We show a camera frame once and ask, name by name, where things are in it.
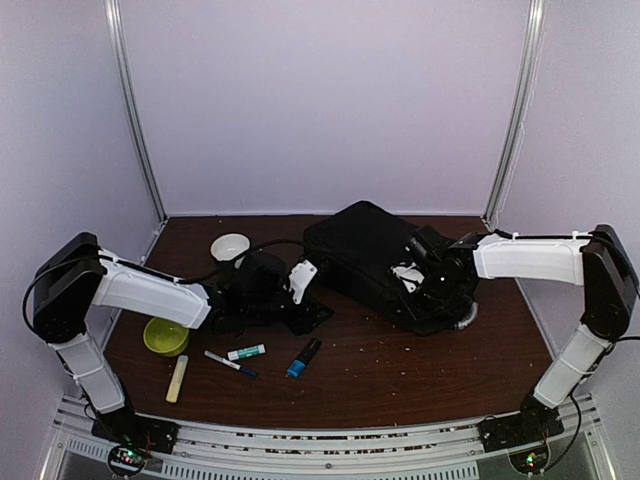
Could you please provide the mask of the black student bag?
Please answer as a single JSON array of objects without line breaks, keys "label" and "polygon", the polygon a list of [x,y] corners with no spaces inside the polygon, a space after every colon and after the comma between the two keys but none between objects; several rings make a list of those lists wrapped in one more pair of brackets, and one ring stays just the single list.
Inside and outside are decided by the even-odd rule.
[{"label": "black student bag", "polygon": [[[476,239],[443,236],[430,225],[414,225],[369,201],[356,202],[303,232],[305,254],[317,267],[320,284],[421,336],[462,330],[475,320]],[[423,283],[457,287],[459,302],[453,309],[424,310],[419,288],[408,293],[391,273],[393,266],[412,262],[424,275]]]}]

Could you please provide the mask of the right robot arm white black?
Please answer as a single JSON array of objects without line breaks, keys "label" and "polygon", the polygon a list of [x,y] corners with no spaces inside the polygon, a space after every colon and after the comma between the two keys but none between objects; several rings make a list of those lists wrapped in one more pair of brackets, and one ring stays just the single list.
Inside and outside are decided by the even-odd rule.
[{"label": "right robot arm white black", "polygon": [[423,228],[405,250],[408,262],[391,272],[418,305],[416,326],[444,321],[466,327],[477,315],[475,290],[482,280],[533,279],[583,288],[578,327],[513,419],[513,433],[526,442],[550,426],[557,407],[623,339],[639,297],[637,274],[609,225],[549,236],[494,230],[450,244]]}]

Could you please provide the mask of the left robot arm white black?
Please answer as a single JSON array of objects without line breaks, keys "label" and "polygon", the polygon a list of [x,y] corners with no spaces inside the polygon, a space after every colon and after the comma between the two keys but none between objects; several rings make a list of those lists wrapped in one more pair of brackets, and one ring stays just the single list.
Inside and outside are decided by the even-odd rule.
[{"label": "left robot arm white black", "polygon": [[308,334],[333,312],[308,291],[319,273],[315,264],[302,259],[287,267],[267,253],[281,243],[222,235],[210,248],[214,269],[180,278],[131,263],[81,232],[36,271],[22,298],[23,321],[56,352],[97,419],[121,443],[133,444],[144,424],[90,333],[90,308],[158,317],[188,330],[230,333],[283,324],[295,335]]}]

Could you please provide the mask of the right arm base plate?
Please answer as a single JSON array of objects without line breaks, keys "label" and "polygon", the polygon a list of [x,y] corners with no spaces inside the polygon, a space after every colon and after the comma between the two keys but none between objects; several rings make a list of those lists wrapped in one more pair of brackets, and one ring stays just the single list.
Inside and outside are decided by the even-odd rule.
[{"label": "right arm base plate", "polygon": [[524,413],[486,418],[477,428],[486,453],[540,442],[546,435],[564,432],[564,425],[556,415],[541,420]]}]

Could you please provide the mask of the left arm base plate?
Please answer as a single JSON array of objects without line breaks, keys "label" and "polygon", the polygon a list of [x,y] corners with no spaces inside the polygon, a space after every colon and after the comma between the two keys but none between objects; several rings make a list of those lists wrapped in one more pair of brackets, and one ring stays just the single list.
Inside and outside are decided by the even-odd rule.
[{"label": "left arm base plate", "polygon": [[171,454],[177,440],[179,426],[175,422],[140,417],[99,417],[93,422],[95,437],[133,447],[139,451]]}]

